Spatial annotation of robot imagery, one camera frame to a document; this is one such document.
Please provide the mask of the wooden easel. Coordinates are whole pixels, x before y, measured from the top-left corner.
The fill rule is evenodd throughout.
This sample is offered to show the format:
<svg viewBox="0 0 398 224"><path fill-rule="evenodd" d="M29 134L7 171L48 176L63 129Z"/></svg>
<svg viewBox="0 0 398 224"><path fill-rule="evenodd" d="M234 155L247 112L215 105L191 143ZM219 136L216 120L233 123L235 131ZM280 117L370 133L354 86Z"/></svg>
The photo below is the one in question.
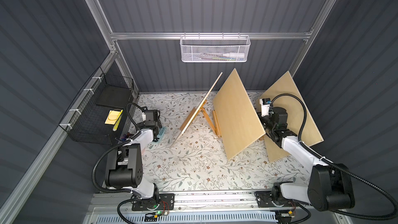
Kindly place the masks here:
<svg viewBox="0 0 398 224"><path fill-rule="evenodd" d="M197 110L197 108L195 108L195 107L192 109L192 111L189 113L188 117L184 120L183 124L180 126L180 128L179 128L180 131L183 131L183 129L184 129L185 127L188 127L188 126L190 125L190 122L189 122L189 121L190 121L190 120L193 121L199 113L202 113L202 114L203 114L203 116L204 116L204 118L206 119L206 121L208 122L208 124L209 124L211 130L212 130L212 131L214 132L214 134L216 135L216 129L215 129L214 123L213 123L213 121L210 119L210 117L209 117L209 115L208 115L206 109L204 108L204 106L201 106L198 110Z"/></svg>
<svg viewBox="0 0 398 224"><path fill-rule="evenodd" d="M215 126L215 129L216 129L216 135L217 135L217 137L220 138L221 137L221 131L220 131L220 125L219 125L219 122L218 122L216 111L212 111L212 115L213 115L213 118L214 118L214 126Z"/></svg>

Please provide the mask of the large plywood board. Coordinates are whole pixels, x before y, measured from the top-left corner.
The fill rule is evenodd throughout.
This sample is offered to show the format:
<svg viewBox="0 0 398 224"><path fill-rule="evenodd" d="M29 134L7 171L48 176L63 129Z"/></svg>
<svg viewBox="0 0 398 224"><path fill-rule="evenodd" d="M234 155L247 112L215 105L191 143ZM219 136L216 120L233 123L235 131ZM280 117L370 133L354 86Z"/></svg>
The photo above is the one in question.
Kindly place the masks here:
<svg viewBox="0 0 398 224"><path fill-rule="evenodd" d="M300 100L303 100L290 72L285 72L275 83L273 83L259 98L273 99L274 97L289 93L297 96ZM282 96L278 98L274 103L276 107L284 108L288 113L287 125L288 128L294 133L298 134L301 127L304 111L301 104L290 96ZM263 137L265 147L267 150L269 162L275 162L289 155L288 152L278 147L269 137ZM307 111L306 124L302 133L302 141L308 145L313 146L324 141L311 113Z"/></svg>

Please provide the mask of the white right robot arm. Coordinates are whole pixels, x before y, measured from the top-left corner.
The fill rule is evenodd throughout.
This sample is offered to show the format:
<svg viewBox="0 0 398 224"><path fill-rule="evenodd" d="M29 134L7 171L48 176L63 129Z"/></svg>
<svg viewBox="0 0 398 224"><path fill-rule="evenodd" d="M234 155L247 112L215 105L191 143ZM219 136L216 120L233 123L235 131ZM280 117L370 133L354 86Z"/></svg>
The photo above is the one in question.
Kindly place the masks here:
<svg viewBox="0 0 398 224"><path fill-rule="evenodd" d="M332 168L309 152L310 148L288 129L288 113L284 108L272 107L268 101L261 106L258 116L266 135L279 148L294 156L311 174L307 186L293 182L275 183L271 193L275 206L284 206L289 200L295 200L308 203L321 212L354 207L350 176Z"/></svg>

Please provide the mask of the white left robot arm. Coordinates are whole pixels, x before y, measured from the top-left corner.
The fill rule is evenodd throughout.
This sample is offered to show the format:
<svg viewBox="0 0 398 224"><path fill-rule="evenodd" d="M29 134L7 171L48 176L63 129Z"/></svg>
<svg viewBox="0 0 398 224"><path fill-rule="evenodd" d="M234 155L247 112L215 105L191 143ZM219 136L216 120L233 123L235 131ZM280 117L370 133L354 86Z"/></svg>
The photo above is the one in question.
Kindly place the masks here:
<svg viewBox="0 0 398 224"><path fill-rule="evenodd" d="M144 121L137 124L140 130L124 134L122 140L126 144L107 155L105 185L116 190L127 189L150 206L158 205L160 196L157 186L144 178L142 153L158 139L162 124L159 110L144 108L143 115Z"/></svg>

